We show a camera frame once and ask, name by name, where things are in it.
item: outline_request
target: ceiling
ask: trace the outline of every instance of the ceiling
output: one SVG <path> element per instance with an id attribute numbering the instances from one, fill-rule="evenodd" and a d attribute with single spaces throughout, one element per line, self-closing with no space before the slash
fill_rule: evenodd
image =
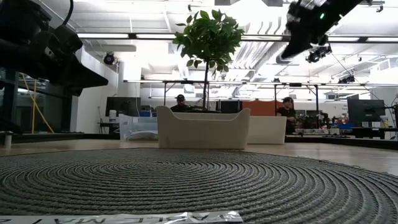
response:
<path id="1" fill-rule="evenodd" d="M 67 0 L 35 1 L 53 14 L 53 26 L 60 24 L 60 18 L 66 16 L 69 8 Z M 215 1 L 74 0 L 75 9 L 69 26 L 77 32 L 174 33 L 182 31 L 175 24 L 185 22 L 188 15 L 199 10 L 220 9 L 237 19 L 247 34 L 282 34 L 285 30 L 288 4 L 269 7 L 261 0 L 240 0 L 230 6 L 216 6 Z M 385 0 L 384 10 L 380 13 L 376 12 L 378 8 L 357 6 L 329 31 L 330 35 L 398 35 L 398 1 Z M 99 57 L 112 50 L 137 55 L 142 74 L 148 78 L 174 79 L 178 76 L 177 71 L 182 69 L 178 65 L 184 65 L 188 60 L 180 58 L 169 41 L 91 40 L 85 45 L 87 51 Z M 339 77 L 347 74 L 346 69 L 354 71 L 358 77 L 368 77 L 370 68 L 377 69 L 386 58 L 398 57 L 396 44 L 332 44 L 334 55 L 328 55 L 318 63 L 306 62 L 308 53 L 304 52 L 287 65 L 277 64 L 275 58 L 284 46 L 285 43 L 244 42 L 233 56 L 230 72 L 218 74 L 216 78 L 270 82 L 277 77 L 283 82 L 321 80 L 336 83 Z M 194 77 L 196 73 L 203 74 L 203 69 L 190 68 L 188 71 Z"/>

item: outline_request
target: desk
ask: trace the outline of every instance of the desk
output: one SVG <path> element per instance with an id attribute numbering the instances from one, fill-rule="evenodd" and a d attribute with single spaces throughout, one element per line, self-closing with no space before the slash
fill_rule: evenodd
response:
<path id="1" fill-rule="evenodd" d="M 115 132 L 115 130 L 119 129 L 119 123 L 115 123 L 115 122 L 102 122 L 102 123 L 98 123 L 99 124 L 99 128 L 100 128 L 100 134 L 102 134 L 102 128 L 109 128 L 109 133 L 108 134 L 112 134 Z"/>
<path id="2" fill-rule="evenodd" d="M 398 132 L 398 128 L 353 128 L 355 138 L 379 137 L 380 139 L 384 139 L 386 132 Z"/>

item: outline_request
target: round woven rug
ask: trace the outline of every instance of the round woven rug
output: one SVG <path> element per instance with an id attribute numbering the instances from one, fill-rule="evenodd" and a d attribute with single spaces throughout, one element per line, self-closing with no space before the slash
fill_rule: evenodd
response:
<path id="1" fill-rule="evenodd" d="M 398 178 L 298 157 L 116 149 L 0 158 L 0 215 L 235 210 L 245 223 L 397 223 Z"/>

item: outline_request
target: white wall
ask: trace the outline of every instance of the white wall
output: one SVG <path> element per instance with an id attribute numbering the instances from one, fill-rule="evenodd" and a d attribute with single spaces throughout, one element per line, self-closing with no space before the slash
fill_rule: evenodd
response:
<path id="1" fill-rule="evenodd" d="M 86 88 L 83 93 L 72 100 L 71 131 L 84 133 L 98 133 L 100 118 L 104 122 L 106 98 L 118 92 L 118 74 L 91 56 L 84 49 L 81 50 L 81 63 L 108 79 L 107 86 Z"/>

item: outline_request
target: potted tree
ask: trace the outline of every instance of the potted tree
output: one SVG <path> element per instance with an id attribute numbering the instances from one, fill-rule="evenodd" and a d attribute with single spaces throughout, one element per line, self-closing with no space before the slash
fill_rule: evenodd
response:
<path id="1" fill-rule="evenodd" d="M 228 72 L 228 63 L 232 61 L 230 54 L 235 53 L 235 48 L 240 47 L 243 30 L 238 29 L 238 23 L 232 17 L 221 13 L 220 10 L 212 10 L 210 19 L 205 11 L 197 12 L 193 17 L 187 18 L 183 33 L 176 32 L 173 44 L 182 46 L 181 57 L 189 56 L 187 66 L 198 67 L 206 65 L 205 84 L 203 87 L 203 107 L 206 107 L 206 88 L 208 84 L 208 72 L 215 67 L 216 71 Z"/>

